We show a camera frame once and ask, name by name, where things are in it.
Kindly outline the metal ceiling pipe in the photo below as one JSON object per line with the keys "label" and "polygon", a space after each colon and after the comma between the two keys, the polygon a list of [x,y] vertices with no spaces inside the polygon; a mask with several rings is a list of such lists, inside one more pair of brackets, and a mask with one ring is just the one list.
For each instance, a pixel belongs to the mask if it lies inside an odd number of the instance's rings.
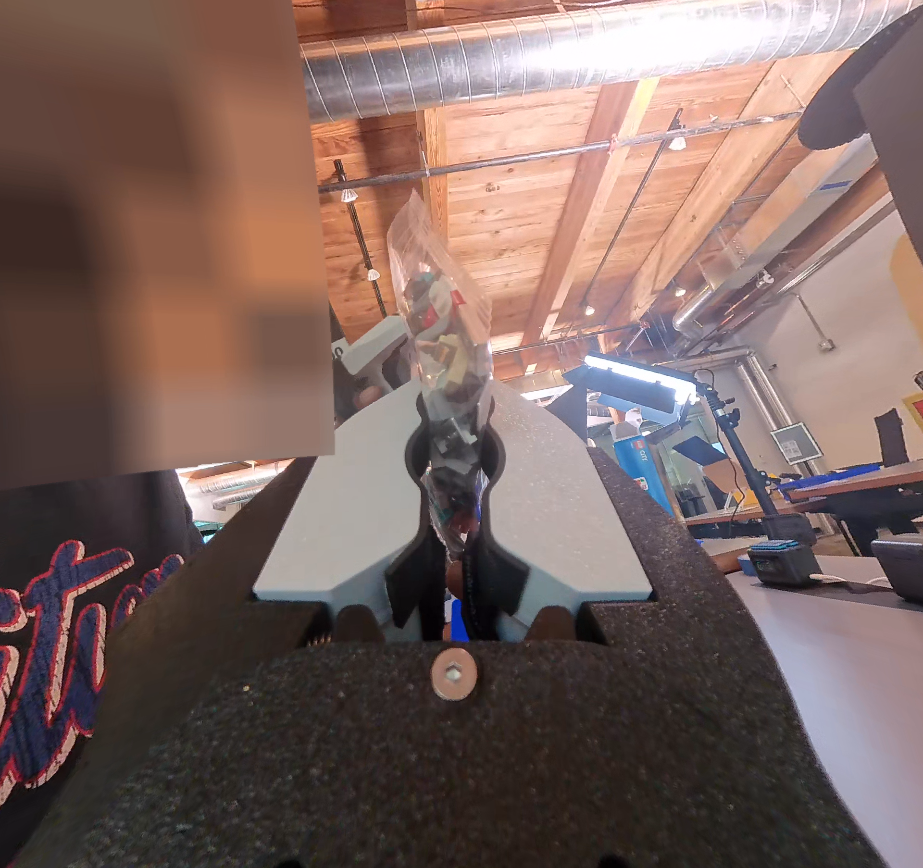
{"label": "metal ceiling pipe", "polygon": [[769,124],[792,122],[800,118],[805,110],[805,107],[801,107],[792,112],[759,115],[733,121],[715,121],[709,124],[701,124],[698,126],[675,126],[670,127],[661,133],[650,133],[625,138],[611,137],[607,140],[600,140],[577,146],[523,152],[519,154],[499,156],[489,159],[477,159],[458,163],[450,163],[443,166],[423,167],[418,170],[380,174],[354,180],[336,179],[332,182],[320,184],[318,186],[318,193],[330,194],[340,193],[343,191],[357,191],[360,189],[378,188],[381,186],[394,185],[403,182],[420,182],[431,178],[474,172],[478,170],[506,168],[522,163],[540,162],[554,159],[569,159],[602,152],[610,155],[617,149],[632,149],[635,147],[660,145],[662,143],[669,145],[670,143],[680,138],[688,140],[691,138],[704,136],[722,135],[754,126],[759,127]]}

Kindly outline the grey device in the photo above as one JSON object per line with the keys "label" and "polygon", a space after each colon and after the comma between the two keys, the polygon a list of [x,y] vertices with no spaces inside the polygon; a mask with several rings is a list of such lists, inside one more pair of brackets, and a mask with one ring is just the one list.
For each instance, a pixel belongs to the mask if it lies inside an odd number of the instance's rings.
{"label": "grey device", "polygon": [[871,551],[894,592],[922,604],[922,535],[892,535],[871,541]]}

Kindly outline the black monitor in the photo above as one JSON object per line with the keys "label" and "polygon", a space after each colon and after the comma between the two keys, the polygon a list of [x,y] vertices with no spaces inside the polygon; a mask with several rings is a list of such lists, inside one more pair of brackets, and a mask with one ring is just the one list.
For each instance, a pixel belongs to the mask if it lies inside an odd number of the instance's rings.
{"label": "black monitor", "polygon": [[874,418],[879,439],[882,467],[892,468],[909,462],[903,420],[897,409],[890,409]]}

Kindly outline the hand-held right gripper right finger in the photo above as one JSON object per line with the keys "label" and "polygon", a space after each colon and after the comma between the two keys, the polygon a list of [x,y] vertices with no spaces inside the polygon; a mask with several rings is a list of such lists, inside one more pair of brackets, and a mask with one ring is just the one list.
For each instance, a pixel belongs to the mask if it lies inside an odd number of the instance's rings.
{"label": "hand-held right gripper right finger", "polygon": [[479,528],[467,549],[467,622],[525,639],[543,609],[643,603],[654,590],[590,450],[565,423],[495,383],[482,441]]}

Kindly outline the small silver ventilation duct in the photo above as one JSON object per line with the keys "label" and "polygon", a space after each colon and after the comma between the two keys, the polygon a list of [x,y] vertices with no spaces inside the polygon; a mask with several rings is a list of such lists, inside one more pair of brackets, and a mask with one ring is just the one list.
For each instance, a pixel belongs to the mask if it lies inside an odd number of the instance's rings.
{"label": "small silver ventilation duct", "polygon": [[756,350],[748,346],[725,346],[738,323],[748,319],[743,304],[735,299],[738,288],[706,284],[676,312],[672,327],[676,339],[670,346],[675,360],[721,363],[737,370],[745,387],[773,433],[797,422],[787,408]]}

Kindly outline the clear bag of lego bricks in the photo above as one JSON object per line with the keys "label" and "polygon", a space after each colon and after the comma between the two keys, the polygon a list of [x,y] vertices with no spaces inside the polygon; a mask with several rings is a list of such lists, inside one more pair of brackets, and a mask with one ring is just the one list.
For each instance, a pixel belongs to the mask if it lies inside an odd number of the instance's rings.
{"label": "clear bag of lego bricks", "polygon": [[386,235],[398,314],[411,344],[426,428],[421,482],[451,562],[480,524],[481,452],[492,404],[491,304],[453,259],[421,194],[411,191]]}

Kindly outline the framed wall sign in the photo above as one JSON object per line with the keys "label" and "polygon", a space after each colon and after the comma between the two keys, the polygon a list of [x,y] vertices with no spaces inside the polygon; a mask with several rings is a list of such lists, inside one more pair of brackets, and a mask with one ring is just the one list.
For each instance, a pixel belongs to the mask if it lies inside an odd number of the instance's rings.
{"label": "framed wall sign", "polygon": [[823,450],[807,425],[802,422],[773,429],[770,436],[791,466],[805,465],[823,458]]}

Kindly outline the dark printed sweater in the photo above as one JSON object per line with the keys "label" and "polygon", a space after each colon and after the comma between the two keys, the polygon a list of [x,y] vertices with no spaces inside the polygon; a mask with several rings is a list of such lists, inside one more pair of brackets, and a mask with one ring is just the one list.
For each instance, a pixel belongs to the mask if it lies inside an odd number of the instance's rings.
{"label": "dark printed sweater", "polygon": [[2,866],[93,736],[110,632],[202,547],[175,470],[2,491]]}

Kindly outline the black light stand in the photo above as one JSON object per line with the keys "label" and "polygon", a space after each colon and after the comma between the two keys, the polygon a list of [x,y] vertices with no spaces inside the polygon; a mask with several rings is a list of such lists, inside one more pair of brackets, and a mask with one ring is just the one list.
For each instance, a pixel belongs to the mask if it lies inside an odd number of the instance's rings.
{"label": "black light stand", "polygon": [[698,394],[705,400],[717,430],[724,435],[727,445],[744,474],[748,488],[753,492],[763,511],[763,518],[780,516],[768,492],[767,476],[754,467],[736,431],[741,415],[739,408],[735,405],[735,399],[733,397],[724,398],[717,392],[714,385],[714,374],[711,370],[699,369],[694,373],[694,379]]}

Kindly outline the black battery pack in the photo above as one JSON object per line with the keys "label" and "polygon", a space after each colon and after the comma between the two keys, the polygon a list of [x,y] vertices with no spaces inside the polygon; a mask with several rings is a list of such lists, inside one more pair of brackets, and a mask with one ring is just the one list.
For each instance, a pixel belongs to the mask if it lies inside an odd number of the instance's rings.
{"label": "black battery pack", "polygon": [[785,588],[823,584],[822,568],[813,551],[817,536],[806,516],[764,516],[761,526],[766,539],[747,552],[749,566],[761,584]]}

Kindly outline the tall blue lego box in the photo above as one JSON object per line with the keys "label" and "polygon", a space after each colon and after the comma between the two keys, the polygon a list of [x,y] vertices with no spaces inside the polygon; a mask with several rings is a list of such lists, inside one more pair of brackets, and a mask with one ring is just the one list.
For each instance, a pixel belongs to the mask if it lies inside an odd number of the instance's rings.
{"label": "tall blue lego box", "polygon": [[673,518],[679,518],[675,498],[667,492],[663,475],[647,438],[630,422],[615,422],[611,428],[617,464],[651,499]]}

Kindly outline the large silver ventilation duct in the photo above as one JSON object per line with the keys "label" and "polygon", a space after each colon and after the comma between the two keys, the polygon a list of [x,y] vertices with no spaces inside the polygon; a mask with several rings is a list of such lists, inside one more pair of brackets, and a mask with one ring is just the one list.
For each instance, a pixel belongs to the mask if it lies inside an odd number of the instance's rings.
{"label": "large silver ventilation duct", "polygon": [[332,123],[855,50],[921,0],[661,0],[302,48]]}

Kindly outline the led panel light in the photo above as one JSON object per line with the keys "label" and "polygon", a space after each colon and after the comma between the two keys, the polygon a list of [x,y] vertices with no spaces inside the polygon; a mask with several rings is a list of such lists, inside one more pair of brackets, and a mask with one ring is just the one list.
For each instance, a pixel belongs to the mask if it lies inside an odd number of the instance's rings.
{"label": "led panel light", "polygon": [[[595,372],[608,372],[609,375],[620,379],[616,384],[626,385],[631,393],[615,393],[613,397],[631,400],[638,405],[649,406],[662,412],[673,412],[687,404],[693,405],[700,400],[698,383],[693,375],[660,366],[652,366],[643,362],[628,360],[603,353],[589,353],[584,356],[583,364]],[[660,385],[671,392],[675,402],[674,407],[665,405],[666,394],[654,394],[647,391],[640,393],[640,385],[652,388]]]}

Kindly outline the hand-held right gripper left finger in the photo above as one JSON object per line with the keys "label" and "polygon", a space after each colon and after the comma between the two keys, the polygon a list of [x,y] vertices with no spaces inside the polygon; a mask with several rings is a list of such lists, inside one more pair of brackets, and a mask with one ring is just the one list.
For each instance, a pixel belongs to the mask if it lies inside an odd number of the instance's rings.
{"label": "hand-held right gripper left finger", "polygon": [[283,524],[253,591],[258,600],[315,602],[330,618],[368,608],[382,629],[422,629],[425,574],[387,571],[426,533],[408,447],[422,425],[417,379],[360,410],[334,434]]}

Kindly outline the black track light rail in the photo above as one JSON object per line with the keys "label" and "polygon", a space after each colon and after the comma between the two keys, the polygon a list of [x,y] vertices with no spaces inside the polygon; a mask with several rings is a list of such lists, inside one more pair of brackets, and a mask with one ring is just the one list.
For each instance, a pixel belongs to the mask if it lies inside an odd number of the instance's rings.
{"label": "black track light rail", "polygon": [[333,170],[335,181],[329,186],[332,191],[328,194],[331,197],[334,195],[338,197],[340,206],[344,208],[349,217],[349,221],[352,227],[352,234],[356,240],[363,263],[365,281],[371,287],[373,292],[378,314],[382,319],[384,319],[388,317],[388,310],[382,291],[382,275],[375,265],[371,251],[366,241],[366,237],[364,235],[357,207],[357,191],[347,185],[349,178],[347,176],[344,163],[340,157],[333,159]]}

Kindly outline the dark panel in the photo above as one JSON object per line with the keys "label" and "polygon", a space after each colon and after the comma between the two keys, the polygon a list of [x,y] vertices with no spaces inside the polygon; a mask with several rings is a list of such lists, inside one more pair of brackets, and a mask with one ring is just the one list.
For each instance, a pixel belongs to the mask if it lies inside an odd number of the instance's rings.
{"label": "dark panel", "polygon": [[917,257],[922,257],[922,7],[887,25],[825,82],[798,137],[825,150],[869,135]]}

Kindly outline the wooden desk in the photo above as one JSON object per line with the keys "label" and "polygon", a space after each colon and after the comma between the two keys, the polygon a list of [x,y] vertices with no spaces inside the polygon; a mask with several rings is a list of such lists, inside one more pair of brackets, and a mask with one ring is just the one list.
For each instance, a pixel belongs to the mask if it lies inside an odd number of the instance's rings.
{"label": "wooden desk", "polygon": [[859,555],[871,557],[872,542],[881,530],[893,536],[917,533],[922,460],[791,489],[786,499],[798,510],[834,516],[846,527]]}

